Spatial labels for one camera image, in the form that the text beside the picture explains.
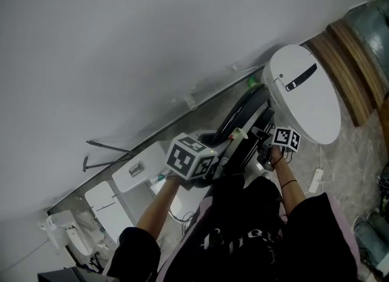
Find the long white smart toilet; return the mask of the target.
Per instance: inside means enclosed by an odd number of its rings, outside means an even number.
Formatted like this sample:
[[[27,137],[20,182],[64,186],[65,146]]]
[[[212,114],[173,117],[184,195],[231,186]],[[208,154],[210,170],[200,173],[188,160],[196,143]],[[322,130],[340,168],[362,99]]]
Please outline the long white smart toilet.
[[[134,218],[114,181],[97,184],[84,197],[105,232],[118,244],[124,229],[134,226]]]

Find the wooden steps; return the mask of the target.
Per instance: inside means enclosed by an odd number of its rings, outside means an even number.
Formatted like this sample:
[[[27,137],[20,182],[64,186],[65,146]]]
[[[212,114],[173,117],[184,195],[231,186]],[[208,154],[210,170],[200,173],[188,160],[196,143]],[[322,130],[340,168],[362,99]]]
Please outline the wooden steps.
[[[306,45],[335,84],[354,126],[364,125],[387,93],[367,46],[345,19],[330,23]]]

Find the small white toilet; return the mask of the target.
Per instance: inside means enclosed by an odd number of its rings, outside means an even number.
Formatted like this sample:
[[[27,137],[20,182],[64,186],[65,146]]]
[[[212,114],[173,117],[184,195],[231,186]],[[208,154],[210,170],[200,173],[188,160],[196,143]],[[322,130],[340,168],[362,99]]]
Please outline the small white toilet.
[[[46,218],[53,235],[65,235],[83,256],[92,256],[105,235],[89,211],[61,211]]]

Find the wood-edged raised platform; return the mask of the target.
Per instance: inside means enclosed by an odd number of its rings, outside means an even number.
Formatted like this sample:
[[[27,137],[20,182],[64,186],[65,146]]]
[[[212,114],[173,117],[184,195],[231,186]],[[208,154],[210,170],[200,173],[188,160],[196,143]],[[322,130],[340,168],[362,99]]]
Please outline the wood-edged raised platform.
[[[389,0],[377,0],[349,10],[345,19],[371,50],[379,74],[389,88]]]

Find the yellow sticky note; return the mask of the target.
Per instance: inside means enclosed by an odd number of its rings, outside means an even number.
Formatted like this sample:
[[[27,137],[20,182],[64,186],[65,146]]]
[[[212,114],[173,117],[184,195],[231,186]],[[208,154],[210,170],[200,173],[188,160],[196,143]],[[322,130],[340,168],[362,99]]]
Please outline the yellow sticky note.
[[[241,128],[235,128],[230,135],[234,136],[234,138],[231,140],[235,141],[242,141],[244,139],[248,139],[247,133]]]

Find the white power strip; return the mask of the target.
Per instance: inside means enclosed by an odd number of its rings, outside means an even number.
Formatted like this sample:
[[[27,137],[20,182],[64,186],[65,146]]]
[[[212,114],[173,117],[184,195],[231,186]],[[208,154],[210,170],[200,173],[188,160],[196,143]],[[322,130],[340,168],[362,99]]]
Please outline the white power strip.
[[[308,192],[309,193],[315,193],[318,189],[318,186],[320,185],[322,181],[322,176],[323,176],[323,170],[321,168],[316,168],[311,184],[309,186]]]

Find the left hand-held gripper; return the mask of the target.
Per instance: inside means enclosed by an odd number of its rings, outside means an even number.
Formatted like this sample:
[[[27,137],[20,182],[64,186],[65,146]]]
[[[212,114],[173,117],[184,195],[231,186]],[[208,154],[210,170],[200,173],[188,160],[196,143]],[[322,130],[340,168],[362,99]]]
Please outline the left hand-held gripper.
[[[167,167],[198,188],[214,184],[219,163],[232,140],[217,143],[217,132],[181,133],[170,144]]]

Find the black curved bar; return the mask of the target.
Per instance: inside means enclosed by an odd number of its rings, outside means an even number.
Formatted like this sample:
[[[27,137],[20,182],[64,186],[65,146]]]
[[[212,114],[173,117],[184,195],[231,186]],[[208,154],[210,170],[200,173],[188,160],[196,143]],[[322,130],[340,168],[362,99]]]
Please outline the black curved bar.
[[[39,273],[38,282],[120,282],[117,278],[100,275],[79,267]]]

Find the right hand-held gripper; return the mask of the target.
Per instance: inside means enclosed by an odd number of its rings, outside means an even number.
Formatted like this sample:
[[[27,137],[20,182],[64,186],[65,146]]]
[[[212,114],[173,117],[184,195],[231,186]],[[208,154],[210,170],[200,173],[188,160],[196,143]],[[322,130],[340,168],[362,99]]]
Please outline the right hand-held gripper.
[[[282,153],[297,153],[301,136],[292,128],[276,127],[265,132],[257,127],[250,129],[258,139],[258,163],[267,171],[273,171],[271,164],[271,148],[279,146]]]

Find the person's left forearm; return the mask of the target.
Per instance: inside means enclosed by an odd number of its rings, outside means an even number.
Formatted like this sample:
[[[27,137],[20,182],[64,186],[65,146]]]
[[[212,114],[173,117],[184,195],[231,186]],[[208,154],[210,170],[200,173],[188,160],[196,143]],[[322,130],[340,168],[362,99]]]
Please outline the person's left forearm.
[[[148,232],[157,240],[180,185],[179,176],[175,174],[168,176],[153,202],[137,222],[136,227]]]

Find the black folding chair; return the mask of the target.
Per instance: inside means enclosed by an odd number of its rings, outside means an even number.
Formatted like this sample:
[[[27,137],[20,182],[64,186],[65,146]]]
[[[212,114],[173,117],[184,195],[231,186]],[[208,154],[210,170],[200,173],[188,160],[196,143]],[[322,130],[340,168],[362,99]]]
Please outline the black folding chair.
[[[217,143],[229,138],[235,128],[245,130],[248,139],[232,140],[216,171],[214,183],[227,176],[242,174],[251,158],[258,153],[258,139],[251,133],[252,127],[265,132],[274,128],[275,111],[271,105],[270,90],[258,84],[246,91],[222,121],[217,132]]]

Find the black broom stick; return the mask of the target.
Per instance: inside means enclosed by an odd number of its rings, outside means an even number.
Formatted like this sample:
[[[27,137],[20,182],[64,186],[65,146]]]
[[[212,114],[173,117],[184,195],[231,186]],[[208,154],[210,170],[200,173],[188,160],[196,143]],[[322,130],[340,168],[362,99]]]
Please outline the black broom stick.
[[[107,150],[119,151],[119,152],[128,153],[128,154],[132,154],[132,155],[138,155],[137,151],[126,150],[126,149],[123,149],[123,148],[118,148],[118,147],[114,147],[114,146],[110,146],[110,145],[105,145],[105,144],[102,144],[102,143],[99,143],[99,142],[96,142],[96,141],[93,141],[93,140],[87,140],[86,143],[88,145],[96,146],[96,147],[99,147],[99,148],[104,148],[104,149],[107,149]]]

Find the person's right forearm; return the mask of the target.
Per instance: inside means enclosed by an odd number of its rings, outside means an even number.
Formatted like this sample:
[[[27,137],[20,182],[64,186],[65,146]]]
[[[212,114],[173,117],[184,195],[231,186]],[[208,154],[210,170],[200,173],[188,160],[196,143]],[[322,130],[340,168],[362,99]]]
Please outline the person's right forearm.
[[[296,179],[278,146],[271,148],[271,164],[276,171],[280,187],[286,182]],[[299,183],[290,183],[281,189],[283,205],[286,216],[289,216],[293,209],[306,199]]]

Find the white toilet with square tank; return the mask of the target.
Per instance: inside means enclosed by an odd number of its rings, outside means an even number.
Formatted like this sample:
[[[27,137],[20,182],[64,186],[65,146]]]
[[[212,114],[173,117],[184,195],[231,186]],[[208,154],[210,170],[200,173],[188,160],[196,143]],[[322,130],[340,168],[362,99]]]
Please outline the white toilet with square tank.
[[[171,173],[165,165],[169,145],[169,140],[157,141],[116,171],[112,178],[119,191],[126,193],[146,183],[152,195],[157,195],[163,187],[166,177]],[[186,190],[184,187],[179,187],[170,207],[171,217],[177,222],[186,221],[196,212],[207,192],[208,188],[193,187]]]

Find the oval white toilet black strip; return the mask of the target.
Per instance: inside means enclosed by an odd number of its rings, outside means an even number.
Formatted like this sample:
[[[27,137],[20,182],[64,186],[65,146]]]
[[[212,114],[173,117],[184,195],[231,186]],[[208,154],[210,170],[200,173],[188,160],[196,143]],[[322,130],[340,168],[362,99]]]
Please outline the oval white toilet black strip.
[[[261,82],[293,127],[308,140],[329,145],[339,136],[340,106],[328,74],[306,48],[290,44],[266,63]]]

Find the person's black shirt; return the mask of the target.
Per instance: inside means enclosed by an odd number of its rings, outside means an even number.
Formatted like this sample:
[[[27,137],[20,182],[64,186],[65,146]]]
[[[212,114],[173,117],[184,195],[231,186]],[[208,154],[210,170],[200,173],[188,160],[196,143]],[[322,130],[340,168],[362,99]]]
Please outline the person's black shirt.
[[[356,254],[328,195],[280,216],[276,185],[241,177],[216,186],[166,262],[156,240],[128,227],[108,275],[120,282],[359,282]]]

